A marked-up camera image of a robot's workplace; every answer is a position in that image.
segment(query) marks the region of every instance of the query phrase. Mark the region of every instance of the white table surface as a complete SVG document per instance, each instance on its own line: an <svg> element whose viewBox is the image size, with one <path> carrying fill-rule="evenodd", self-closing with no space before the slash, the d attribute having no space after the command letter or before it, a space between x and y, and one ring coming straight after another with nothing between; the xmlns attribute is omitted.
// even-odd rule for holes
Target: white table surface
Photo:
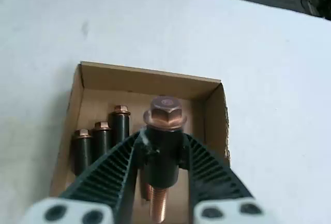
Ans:
<svg viewBox="0 0 331 224"><path fill-rule="evenodd" d="M330 35L241 0L0 0L0 219L48 194L75 66L95 61L221 79L232 169L280 223L329 223Z"/></svg>

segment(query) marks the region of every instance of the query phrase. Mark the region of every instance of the bolt thread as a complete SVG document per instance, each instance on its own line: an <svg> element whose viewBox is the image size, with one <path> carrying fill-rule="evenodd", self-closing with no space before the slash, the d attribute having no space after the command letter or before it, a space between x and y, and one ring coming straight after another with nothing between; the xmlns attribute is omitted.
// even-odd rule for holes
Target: bolt thread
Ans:
<svg viewBox="0 0 331 224"><path fill-rule="evenodd" d="M161 223L166 217L168 189L151 187L151 203L149 205L149 215L155 223Z"/></svg>

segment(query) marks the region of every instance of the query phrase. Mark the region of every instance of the open cardboard tray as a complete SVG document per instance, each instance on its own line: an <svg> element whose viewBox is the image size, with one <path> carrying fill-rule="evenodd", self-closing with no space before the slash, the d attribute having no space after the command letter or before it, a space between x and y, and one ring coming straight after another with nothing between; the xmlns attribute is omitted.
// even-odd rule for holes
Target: open cardboard tray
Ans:
<svg viewBox="0 0 331 224"><path fill-rule="evenodd" d="M158 95L179 98L187 116L184 132L193 135L229 164L228 113L219 80L130 67L81 62L74 74L64 133L50 188L58 196L75 179L70 166L70 141L76 129L92 129L107 120L117 104L131 112L130 133L142 126L143 112ZM136 184L132 223L152 223L149 205L143 204ZM185 223L188 217L188 175L180 170L178 182L170 188L164 223Z"/></svg>

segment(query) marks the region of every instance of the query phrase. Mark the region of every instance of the copper bolt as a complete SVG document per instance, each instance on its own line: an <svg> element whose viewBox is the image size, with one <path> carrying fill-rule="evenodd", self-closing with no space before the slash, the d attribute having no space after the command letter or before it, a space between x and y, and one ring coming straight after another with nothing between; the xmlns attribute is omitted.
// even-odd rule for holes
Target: copper bolt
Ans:
<svg viewBox="0 0 331 224"><path fill-rule="evenodd" d="M171 96L158 96L151 102L151 109L144 113L144 121L155 129L176 131L186 122L182 105L178 99Z"/></svg>
<svg viewBox="0 0 331 224"><path fill-rule="evenodd" d="M152 188L149 215L155 223L161 223L166 217L168 189Z"/></svg>
<svg viewBox="0 0 331 224"><path fill-rule="evenodd" d="M128 107L125 105L116 105L114 107L114 112L118 114L128 114L128 115L131 114L128 110Z"/></svg>
<svg viewBox="0 0 331 224"><path fill-rule="evenodd" d="M76 130L73 134L74 139L81 139L81 138L91 138L92 136L89 134L87 129L79 129Z"/></svg>
<svg viewBox="0 0 331 224"><path fill-rule="evenodd" d="M94 124L94 130L109 130L108 122L96 122Z"/></svg>

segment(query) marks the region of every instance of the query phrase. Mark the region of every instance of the bolt head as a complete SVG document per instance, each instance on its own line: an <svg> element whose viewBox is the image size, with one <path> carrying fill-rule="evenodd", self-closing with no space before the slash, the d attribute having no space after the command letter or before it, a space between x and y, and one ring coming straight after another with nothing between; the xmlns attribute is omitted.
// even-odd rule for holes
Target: bolt head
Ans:
<svg viewBox="0 0 331 224"><path fill-rule="evenodd" d="M152 119L172 123L182 118L182 105L178 99L169 96L159 96L151 103Z"/></svg>
<svg viewBox="0 0 331 224"><path fill-rule="evenodd" d="M89 134L88 129L79 129L74 132L74 138L80 139L80 138L90 138L91 135Z"/></svg>
<svg viewBox="0 0 331 224"><path fill-rule="evenodd" d="M127 113L130 114L128 107L126 105L116 105L114 107L114 112L115 113Z"/></svg>
<svg viewBox="0 0 331 224"><path fill-rule="evenodd" d="M109 130L108 122L96 122L94 124L95 130Z"/></svg>

